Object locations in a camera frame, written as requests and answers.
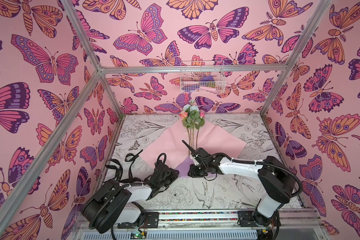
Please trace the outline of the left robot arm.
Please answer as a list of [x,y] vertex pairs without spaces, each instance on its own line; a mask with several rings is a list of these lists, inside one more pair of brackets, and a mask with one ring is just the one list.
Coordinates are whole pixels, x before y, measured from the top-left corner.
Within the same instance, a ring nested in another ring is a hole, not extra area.
[[122,179],[123,167],[117,159],[110,159],[106,169],[115,176],[103,185],[85,203],[81,214],[89,222],[90,230],[103,234],[115,224],[141,227],[146,221],[146,210],[138,201],[151,200],[164,192],[179,177],[180,172],[166,165],[167,155],[161,153],[154,163],[154,172],[145,179],[135,178],[132,172]]

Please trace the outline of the orange pink fake rose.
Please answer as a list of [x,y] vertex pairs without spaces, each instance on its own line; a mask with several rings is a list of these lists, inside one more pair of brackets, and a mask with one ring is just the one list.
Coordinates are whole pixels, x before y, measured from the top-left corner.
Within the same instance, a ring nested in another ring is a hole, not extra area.
[[187,143],[189,144],[191,142],[191,130],[190,130],[190,124],[188,123],[188,112],[181,111],[180,118],[182,119],[183,126],[187,130],[187,134],[188,134]]

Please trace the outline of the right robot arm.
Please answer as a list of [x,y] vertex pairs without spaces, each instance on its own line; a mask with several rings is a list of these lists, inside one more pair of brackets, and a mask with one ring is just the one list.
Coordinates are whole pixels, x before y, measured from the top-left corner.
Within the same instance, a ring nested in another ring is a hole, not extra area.
[[209,154],[203,148],[193,149],[189,145],[190,165],[188,176],[202,178],[211,175],[238,175],[258,180],[266,193],[260,199],[248,222],[267,227],[278,218],[279,209],[301,194],[301,180],[288,170],[277,158],[268,156],[264,160],[243,160],[224,153]]

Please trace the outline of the white fake flower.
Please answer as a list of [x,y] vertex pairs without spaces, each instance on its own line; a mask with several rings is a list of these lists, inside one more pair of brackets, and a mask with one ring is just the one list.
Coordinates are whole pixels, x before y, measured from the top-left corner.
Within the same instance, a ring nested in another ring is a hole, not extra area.
[[[199,118],[199,107],[195,104],[195,101],[191,102],[183,107],[183,111],[188,112],[188,123],[190,124],[190,130],[195,128],[196,119]],[[197,130],[195,128],[195,140],[196,140]]]

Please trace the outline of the purple pink wrapping paper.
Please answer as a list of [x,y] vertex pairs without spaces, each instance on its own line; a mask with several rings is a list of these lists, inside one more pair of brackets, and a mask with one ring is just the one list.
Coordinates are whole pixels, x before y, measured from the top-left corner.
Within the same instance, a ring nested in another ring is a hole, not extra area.
[[237,158],[247,145],[246,142],[229,134],[222,127],[210,122],[205,122],[203,127],[189,136],[186,127],[183,126],[183,121],[178,120],[148,145],[140,157],[154,168],[159,154],[165,153],[166,165],[178,170],[180,178],[187,178],[190,165],[194,162],[189,157],[189,149],[182,141],[188,142],[189,139],[193,140],[190,146],[195,150],[203,148],[209,154],[225,153],[233,158]]

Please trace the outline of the small pink fake rose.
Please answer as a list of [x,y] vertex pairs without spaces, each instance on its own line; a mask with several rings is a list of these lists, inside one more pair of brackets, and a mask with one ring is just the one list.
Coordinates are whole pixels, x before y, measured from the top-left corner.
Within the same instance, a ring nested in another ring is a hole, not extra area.
[[199,141],[199,132],[200,132],[200,129],[201,127],[204,126],[205,124],[205,112],[203,111],[199,111],[199,118],[196,119],[196,122],[195,122],[195,128],[197,130],[197,135],[196,135],[196,148],[198,148],[198,141]]

